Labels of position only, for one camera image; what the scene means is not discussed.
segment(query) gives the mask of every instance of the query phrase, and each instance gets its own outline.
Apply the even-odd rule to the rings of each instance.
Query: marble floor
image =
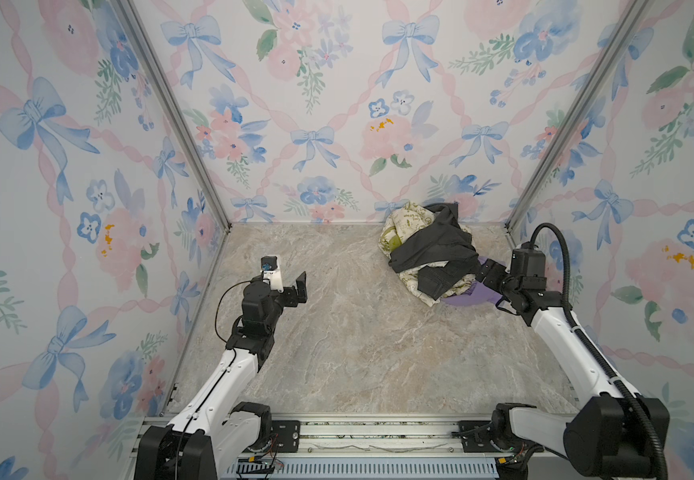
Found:
[[[541,339],[493,305],[432,308],[413,297],[377,247],[379,225],[232,227],[200,313],[178,389],[178,412],[216,368],[224,345],[213,331],[219,296],[281,255],[283,282],[307,272],[309,302],[286,309],[275,347],[241,400],[273,412],[486,413],[498,402],[575,412],[570,384]],[[479,254],[507,262],[501,226],[473,228]],[[219,331],[229,335],[243,286],[227,294]]]

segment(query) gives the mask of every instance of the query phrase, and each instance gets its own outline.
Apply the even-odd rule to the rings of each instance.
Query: floral wallpaper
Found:
[[[0,0],[0,480],[116,478],[222,229],[111,6]]]
[[[652,4],[515,237],[544,221],[581,323],[669,408],[670,478],[694,479],[694,2]],[[560,245],[540,246],[559,289]]]
[[[134,4],[231,220],[328,223],[505,220],[627,2]]]

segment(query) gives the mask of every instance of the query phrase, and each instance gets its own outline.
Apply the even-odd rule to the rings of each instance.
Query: crumpled clothing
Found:
[[[434,219],[435,214],[423,206],[408,202],[405,206],[394,210],[390,216],[387,217],[385,227],[379,238],[379,249],[387,258],[390,258],[390,254],[394,249],[402,245],[411,235],[430,226]],[[461,229],[468,234],[472,233],[467,226],[461,226]],[[433,300],[429,295],[419,291],[419,270],[425,266],[446,266],[446,264],[448,264],[448,261],[431,262],[429,264],[415,266],[414,268],[403,270],[398,274],[398,277],[401,282],[405,284],[406,288],[409,289],[411,295],[419,298],[419,300],[426,303],[428,306],[433,306],[440,301]],[[475,275],[467,274],[455,283],[446,293],[443,293],[441,297],[460,295],[466,292],[474,281]]]

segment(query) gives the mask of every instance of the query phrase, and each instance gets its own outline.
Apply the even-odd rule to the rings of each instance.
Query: metal corner post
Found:
[[[563,120],[563,124],[557,131],[555,139],[547,147],[544,159],[534,170],[530,180],[528,180],[526,189],[520,196],[520,201],[512,210],[509,218],[507,218],[507,230],[510,235],[513,230],[520,225],[521,221],[523,221],[531,203],[539,194],[545,179],[552,171],[558,157],[565,150],[576,127],[584,119],[584,115],[590,110],[592,102],[595,101],[604,82],[614,71],[616,62],[619,61],[621,55],[624,55],[627,46],[632,40],[632,36],[637,31],[638,25],[652,3],[653,0],[632,0],[630,4],[627,5],[626,10],[622,14],[619,23],[616,24],[616,28],[611,35],[611,41],[602,50],[597,61],[592,66],[589,79],[571,104],[568,114],[565,120]]]
[[[174,97],[174,92],[168,85],[163,66],[158,61],[158,57],[155,56],[150,37],[142,25],[141,18],[134,3],[132,0],[113,0],[112,5],[115,13],[121,20],[123,29],[128,35],[131,44],[134,46],[135,53],[149,75],[150,83],[153,86],[153,90],[156,92],[158,100],[174,126],[174,133],[179,140],[179,145],[181,145],[184,150],[189,166],[192,167],[193,172],[195,172],[200,188],[206,194],[211,210],[219,217],[219,222],[224,228],[224,231],[226,233],[229,232],[228,216],[222,208],[217,190],[213,187],[213,183],[211,182],[211,177],[203,161],[200,159],[200,154],[198,153],[195,142],[189,134],[187,122],[180,113],[179,103],[176,97]]]

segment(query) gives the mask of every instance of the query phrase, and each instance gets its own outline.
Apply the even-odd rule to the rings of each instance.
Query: purple cloth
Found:
[[[487,259],[486,257],[481,256],[478,260],[481,262],[481,264],[484,264]],[[472,306],[479,305],[485,302],[495,303],[500,298],[501,295],[494,292],[483,283],[473,282],[472,286],[469,289],[467,289],[466,292],[460,295],[453,295],[441,298],[441,301],[453,306]]]

